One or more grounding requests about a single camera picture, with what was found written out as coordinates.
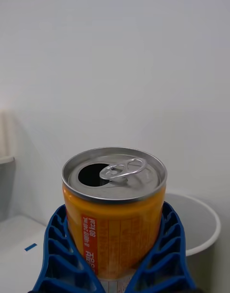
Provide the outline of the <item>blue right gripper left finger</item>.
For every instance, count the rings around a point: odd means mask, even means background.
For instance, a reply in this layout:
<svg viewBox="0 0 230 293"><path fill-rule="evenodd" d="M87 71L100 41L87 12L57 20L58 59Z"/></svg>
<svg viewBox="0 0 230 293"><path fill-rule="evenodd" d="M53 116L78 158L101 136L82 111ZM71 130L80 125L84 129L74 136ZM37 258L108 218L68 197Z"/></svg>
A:
<svg viewBox="0 0 230 293"><path fill-rule="evenodd" d="M50 218L43 262L33 293L104 293L105 290L70 236L65 205Z"/></svg>

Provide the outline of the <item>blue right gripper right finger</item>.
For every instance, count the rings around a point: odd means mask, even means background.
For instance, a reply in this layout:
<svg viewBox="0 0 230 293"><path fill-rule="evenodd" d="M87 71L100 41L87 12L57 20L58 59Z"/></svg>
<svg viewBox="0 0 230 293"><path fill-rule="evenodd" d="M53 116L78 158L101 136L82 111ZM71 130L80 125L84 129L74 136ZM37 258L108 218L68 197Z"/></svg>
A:
<svg viewBox="0 0 230 293"><path fill-rule="evenodd" d="M186 263L185 233L170 204L163 204L158 238L132 279L127 293L184 293L196 289Z"/></svg>

